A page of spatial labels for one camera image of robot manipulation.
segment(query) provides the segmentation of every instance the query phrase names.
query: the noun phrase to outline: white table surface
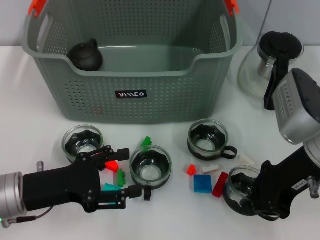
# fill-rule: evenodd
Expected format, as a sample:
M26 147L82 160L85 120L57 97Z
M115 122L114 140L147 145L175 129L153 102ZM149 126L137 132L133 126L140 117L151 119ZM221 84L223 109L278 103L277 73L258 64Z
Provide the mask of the white table surface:
M257 162L276 165L296 151L280 135L276 115L262 110L237 86L237 72L250 47L243 47L233 58L212 119L223 123L230 136L229 145ZM306 71L320 83L320 47L306 47L295 67ZM45 170L69 164L61 149L66 131L82 124L66 119L56 105L34 60L21 47L0 47L0 175L29 174L44 161ZM172 158L172 174L165 186L152 192L151 202L128 199L125 210L85 213L77 203L55 206L45 217L29 223L0 228L1 240L289 240L318 237L320 200L309 191L298 195L289 218L275 222L258 216L247 217L231 210L223 197L194 193L192 178L185 171L189 164L198 169L210 165L194 158L187 148L192 123L157 125L93 124L113 149L133 152L145 136L166 149ZM224 172L237 166L236 160L219 159ZM121 162L127 186L133 184L129 162ZM220 172L212 174L213 185ZM100 174L101 183L114 183L113 173ZM38 215L44 210L29 214Z

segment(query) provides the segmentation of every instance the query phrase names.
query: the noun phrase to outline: gray wall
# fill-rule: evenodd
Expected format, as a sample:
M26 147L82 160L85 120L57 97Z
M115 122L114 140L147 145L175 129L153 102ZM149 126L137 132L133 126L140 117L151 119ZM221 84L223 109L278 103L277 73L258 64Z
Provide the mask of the gray wall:
M243 44L253 45L269 0L237 1L243 23ZM0 46L21 44L30 3L31 0L0 0ZM320 0L273 0L266 30L290 32L305 45L320 45L319 9Z

